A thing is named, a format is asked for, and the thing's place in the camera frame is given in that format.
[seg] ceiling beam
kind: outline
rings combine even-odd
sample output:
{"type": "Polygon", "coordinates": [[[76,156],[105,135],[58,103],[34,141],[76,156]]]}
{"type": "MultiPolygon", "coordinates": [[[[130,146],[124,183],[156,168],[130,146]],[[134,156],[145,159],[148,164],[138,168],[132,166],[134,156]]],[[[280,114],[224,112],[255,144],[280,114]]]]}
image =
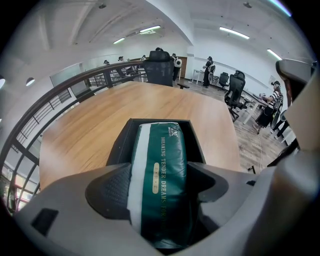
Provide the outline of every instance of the ceiling beam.
{"type": "Polygon", "coordinates": [[[96,42],[108,29],[110,29],[114,24],[120,22],[121,20],[124,20],[128,18],[130,15],[132,15],[135,11],[138,10],[138,6],[133,6],[131,8],[125,9],[112,18],[110,18],[108,21],[106,21],[91,37],[89,43],[96,42]]]}
{"type": "Polygon", "coordinates": [[[77,39],[78,33],[82,27],[82,25],[84,24],[84,21],[86,20],[88,14],[90,13],[90,11],[92,10],[92,8],[95,6],[95,4],[89,4],[89,5],[85,5],[79,16],[78,19],[75,21],[74,26],[72,28],[72,32],[70,35],[70,38],[68,40],[68,44],[69,45],[73,45],[77,39]]]}
{"type": "Polygon", "coordinates": [[[43,49],[46,51],[49,51],[50,42],[49,42],[49,37],[47,33],[46,16],[44,11],[41,11],[39,14],[39,30],[40,30],[40,37],[41,37],[43,49]]]}

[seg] metal railing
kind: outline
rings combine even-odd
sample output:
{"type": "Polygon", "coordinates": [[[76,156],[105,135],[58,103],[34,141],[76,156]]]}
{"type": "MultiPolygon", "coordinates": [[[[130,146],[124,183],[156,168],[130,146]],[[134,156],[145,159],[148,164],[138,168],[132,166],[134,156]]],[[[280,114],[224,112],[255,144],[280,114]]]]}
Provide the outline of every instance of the metal railing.
{"type": "MultiPolygon", "coordinates": [[[[130,73],[122,71],[122,69],[126,67],[135,67],[141,65],[143,65],[142,61],[131,61],[125,63],[122,62],[97,67],[80,73],[74,77],[67,79],[66,81],[60,83],[59,85],[48,91],[25,112],[25,114],[21,117],[21,119],[12,129],[0,153],[1,168],[5,164],[5,160],[8,157],[10,148],[14,148],[16,152],[21,153],[14,167],[14,170],[12,171],[12,176],[9,181],[9,188],[7,191],[6,206],[11,213],[17,211],[19,208],[19,203],[24,200],[23,194],[26,191],[26,185],[30,180],[30,177],[33,174],[34,170],[39,165],[39,157],[36,157],[34,154],[32,154],[30,152],[30,148],[37,140],[37,138],[42,134],[42,132],[66,110],[73,107],[73,105],[80,103],[83,100],[93,96],[94,93],[98,92],[99,90],[102,90],[107,87],[112,88],[114,85],[118,85],[127,81],[133,81],[135,78],[138,77],[145,77],[145,73],[138,73],[135,72],[135,70],[131,70],[130,73]],[[97,78],[95,78],[96,76],[100,76],[101,81],[98,82],[97,78]],[[32,131],[35,129],[35,127],[38,126],[51,111],[55,110],[55,108],[59,104],[64,102],[64,92],[68,92],[68,88],[81,81],[89,81],[91,78],[95,78],[94,82],[97,86],[96,89],[84,95],[81,95],[76,100],[73,100],[71,103],[64,106],[61,110],[56,111],[54,115],[50,118],[50,120],[44,123],[32,138],[28,137],[32,134],[32,131]],[[27,139],[29,142],[26,146],[24,146],[23,143],[25,143],[27,139]],[[27,177],[25,178],[23,186],[19,188],[19,195],[17,195],[15,179],[18,174],[18,169],[24,158],[29,159],[33,164],[30,171],[28,172],[27,177]]],[[[38,192],[39,188],[40,183],[36,185],[34,191],[29,191],[29,193],[32,193],[32,196],[34,196],[38,192]]]]}

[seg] black pants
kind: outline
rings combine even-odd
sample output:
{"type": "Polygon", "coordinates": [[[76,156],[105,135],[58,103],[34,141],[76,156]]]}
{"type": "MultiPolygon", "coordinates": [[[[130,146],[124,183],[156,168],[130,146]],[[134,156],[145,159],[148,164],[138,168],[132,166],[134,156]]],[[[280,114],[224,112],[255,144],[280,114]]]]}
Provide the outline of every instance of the black pants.
{"type": "Polygon", "coordinates": [[[288,128],[288,126],[289,126],[289,123],[287,122],[287,121],[279,121],[276,125],[275,125],[275,127],[272,129],[273,131],[275,131],[276,129],[278,129],[279,128],[279,126],[282,124],[284,122],[284,125],[283,125],[283,127],[281,128],[281,130],[277,133],[277,137],[280,137],[283,133],[284,133],[284,131],[285,131],[285,129],[287,129],[288,128]]]}
{"type": "Polygon", "coordinates": [[[203,86],[204,87],[208,87],[209,86],[209,71],[207,71],[207,69],[204,72],[203,86]]]}
{"type": "Polygon", "coordinates": [[[178,76],[178,74],[179,74],[179,70],[180,70],[180,67],[174,67],[173,68],[173,81],[176,81],[176,79],[177,79],[177,76],[178,76]]]}

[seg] green bag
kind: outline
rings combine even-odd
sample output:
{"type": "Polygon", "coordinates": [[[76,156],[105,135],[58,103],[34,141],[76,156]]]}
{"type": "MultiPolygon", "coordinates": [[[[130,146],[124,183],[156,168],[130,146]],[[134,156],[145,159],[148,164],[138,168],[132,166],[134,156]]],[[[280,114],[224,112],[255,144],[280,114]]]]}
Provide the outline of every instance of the green bag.
{"type": "Polygon", "coordinates": [[[127,208],[133,228],[155,248],[185,248],[192,229],[187,157],[178,123],[140,125],[132,154],[127,208]]]}

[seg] black office chair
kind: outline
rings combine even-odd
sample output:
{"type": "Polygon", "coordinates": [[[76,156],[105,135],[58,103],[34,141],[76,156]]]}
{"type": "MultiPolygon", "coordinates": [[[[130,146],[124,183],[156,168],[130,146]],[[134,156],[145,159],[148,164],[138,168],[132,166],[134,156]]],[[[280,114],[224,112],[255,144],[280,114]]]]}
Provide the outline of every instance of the black office chair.
{"type": "Polygon", "coordinates": [[[230,107],[229,112],[233,117],[233,122],[235,122],[239,115],[234,112],[233,109],[246,109],[247,105],[240,103],[241,93],[245,87],[246,80],[245,74],[237,70],[235,74],[230,75],[229,91],[224,96],[224,102],[230,107]]]}
{"type": "Polygon", "coordinates": [[[228,87],[229,85],[227,84],[229,79],[229,75],[226,72],[223,72],[222,74],[220,74],[220,79],[219,79],[219,84],[222,86],[222,89],[226,92],[227,90],[225,89],[225,87],[228,87]]]}
{"type": "MultiPolygon", "coordinates": [[[[149,59],[143,61],[148,83],[173,87],[174,62],[166,51],[152,50],[149,59]]],[[[180,89],[190,88],[178,83],[180,89]]]]}

